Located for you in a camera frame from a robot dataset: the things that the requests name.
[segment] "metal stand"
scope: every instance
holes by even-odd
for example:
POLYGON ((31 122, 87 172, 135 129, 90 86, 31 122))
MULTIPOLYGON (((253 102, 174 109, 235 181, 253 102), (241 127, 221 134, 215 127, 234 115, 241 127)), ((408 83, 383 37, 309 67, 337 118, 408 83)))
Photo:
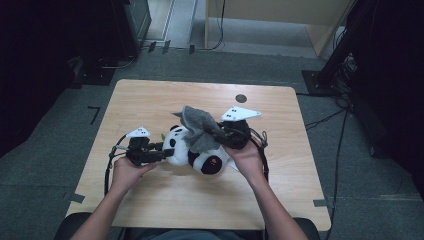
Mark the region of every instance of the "metal stand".
POLYGON ((354 41, 354 34, 358 27, 362 24, 367 13, 369 13, 376 0, 369 0, 362 4, 351 26, 343 35, 333 54, 328 59, 324 68, 321 71, 306 71, 302 70, 303 80, 310 95, 314 96, 329 96, 340 95, 339 92, 333 89, 334 74, 340 63, 349 55, 350 44, 354 41))
POLYGON ((78 75, 70 88, 81 88, 81 85, 109 86, 112 80, 114 68, 102 68, 98 61, 84 61, 78 75))

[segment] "gray carpet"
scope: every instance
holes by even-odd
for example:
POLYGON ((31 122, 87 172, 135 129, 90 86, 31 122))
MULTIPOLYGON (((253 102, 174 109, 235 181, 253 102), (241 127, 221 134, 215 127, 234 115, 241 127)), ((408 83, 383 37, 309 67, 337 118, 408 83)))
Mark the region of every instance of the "gray carpet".
MULTIPOLYGON (((69 206, 64 195, 78 184, 119 79, 278 85, 306 93, 301 70, 320 70, 324 64, 320 59, 201 51, 189 55, 175 49, 162 55, 156 49, 149 54, 143 51, 132 65, 117 70, 110 86, 65 90, 31 137, 0 159, 0 239, 53 238, 69 206), (92 125, 95 110, 88 106, 101 107, 92 125)), ((333 98, 298 99, 305 123, 340 109, 333 98)), ((329 200, 342 121, 339 114, 308 130, 329 200)), ((367 137, 354 111, 347 116, 339 164, 330 239, 423 239, 424 203, 410 175, 391 159, 369 156, 367 137)))

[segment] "person's left hand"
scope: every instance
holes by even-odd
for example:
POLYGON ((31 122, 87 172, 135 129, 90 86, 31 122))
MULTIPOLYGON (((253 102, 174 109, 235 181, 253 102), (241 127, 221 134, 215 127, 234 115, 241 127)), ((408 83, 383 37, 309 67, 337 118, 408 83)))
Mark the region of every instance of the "person's left hand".
POLYGON ((113 179, 109 191, 125 195, 145 173, 156 168, 157 163, 134 166, 127 157, 121 157, 113 165, 113 179))

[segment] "wooden table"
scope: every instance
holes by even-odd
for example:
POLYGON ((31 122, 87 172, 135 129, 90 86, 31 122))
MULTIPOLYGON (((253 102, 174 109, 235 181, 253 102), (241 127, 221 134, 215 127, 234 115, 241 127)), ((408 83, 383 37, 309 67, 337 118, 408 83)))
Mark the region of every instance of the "wooden table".
MULTIPOLYGON (((326 206, 302 115, 290 87, 120 80, 112 94, 76 194, 83 203, 71 202, 68 215, 92 212, 103 198, 108 154, 124 134, 144 126, 151 142, 180 124, 171 113, 184 105, 202 109, 220 121, 236 105, 262 112, 248 120, 251 128, 266 131, 269 146, 269 182, 293 217, 311 219, 318 230, 330 228, 326 206), (238 103, 244 94, 247 102, 238 103)), ((127 146, 124 140, 121 145, 127 146)), ((244 177, 231 167, 218 176, 206 176, 189 165, 162 162, 146 174, 122 202, 114 226, 207 229, 263 229, 264 222, 244 177)))
MULTIPOLYGON (((223 1, 206 2, 205 48, 208 48, 209 18, 221 18, 223 1)), ((224 18, 305 24, 315 53, 321 56, 354 3, 354 0, 228 0, 224 18)), ((231 29, 225 28, 224 20, 224 34, 225 31, 231 29)))

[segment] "stuffed toy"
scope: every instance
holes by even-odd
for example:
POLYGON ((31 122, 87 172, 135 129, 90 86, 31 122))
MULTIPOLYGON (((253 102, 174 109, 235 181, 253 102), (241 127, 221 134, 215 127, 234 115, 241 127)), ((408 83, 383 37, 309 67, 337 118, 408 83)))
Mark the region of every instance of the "stuffed toy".
POLYGON ((162 149, 174 149, 174 155, 167 157, 166 160, 176 166, 190 164, 196 171, 207 175, 220 173, 230 160, 222 146, 218 144, 217 149, 194 152, 185 140, 190 134, 190 130, 186 127, 174 126, 166 137, 163 136, 162 149))

